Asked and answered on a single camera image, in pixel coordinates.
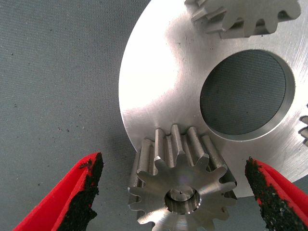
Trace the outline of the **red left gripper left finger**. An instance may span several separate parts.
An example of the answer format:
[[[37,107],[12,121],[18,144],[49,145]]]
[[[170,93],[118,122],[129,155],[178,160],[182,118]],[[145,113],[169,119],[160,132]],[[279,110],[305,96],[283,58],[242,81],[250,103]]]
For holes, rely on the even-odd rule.
[[[16,231],[84,231],[97,216],[91,208],[99,193],[100,152],[80,159],[14,228]]]

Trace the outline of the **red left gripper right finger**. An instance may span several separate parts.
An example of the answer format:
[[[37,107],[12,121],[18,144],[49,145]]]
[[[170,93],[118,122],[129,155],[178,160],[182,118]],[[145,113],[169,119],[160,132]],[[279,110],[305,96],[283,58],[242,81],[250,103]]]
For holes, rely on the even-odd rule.
[[[271,166],[249,158],[245,176],[270,231],[306,231],[308,195]]]

